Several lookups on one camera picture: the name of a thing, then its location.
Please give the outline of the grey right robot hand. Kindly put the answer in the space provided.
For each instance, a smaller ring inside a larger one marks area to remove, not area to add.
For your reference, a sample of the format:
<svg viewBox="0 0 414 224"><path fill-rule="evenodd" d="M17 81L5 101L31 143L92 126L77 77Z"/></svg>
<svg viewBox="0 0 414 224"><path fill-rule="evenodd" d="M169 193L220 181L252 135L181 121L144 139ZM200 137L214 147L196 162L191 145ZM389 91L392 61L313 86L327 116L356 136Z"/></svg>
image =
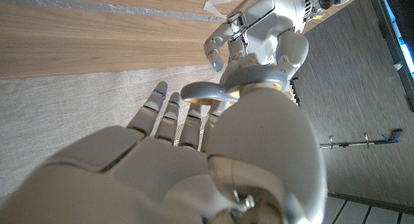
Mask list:
<svg viewBox="0 0 414 224"><path fill-rule="evenodd" d="M149 135L166 84L128 127L101 129L36 168L2 223L321 223L326 172L314 128L273 84L246 85L211 131L178 94Z"/></svg>

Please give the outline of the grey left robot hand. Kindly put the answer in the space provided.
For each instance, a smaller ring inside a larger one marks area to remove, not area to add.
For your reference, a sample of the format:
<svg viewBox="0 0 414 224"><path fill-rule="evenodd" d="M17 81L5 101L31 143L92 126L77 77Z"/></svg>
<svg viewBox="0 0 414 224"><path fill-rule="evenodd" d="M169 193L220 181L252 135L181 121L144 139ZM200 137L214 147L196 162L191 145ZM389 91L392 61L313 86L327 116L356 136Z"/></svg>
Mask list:
<svg viewBox="0 0 414 224"><path fill-rule="evenodd" d="M301 30L312 17L314 0L244 0L206 39L207 60L220 83L243 67L275 67L288 82L303 65L309 43Z"/></svg>

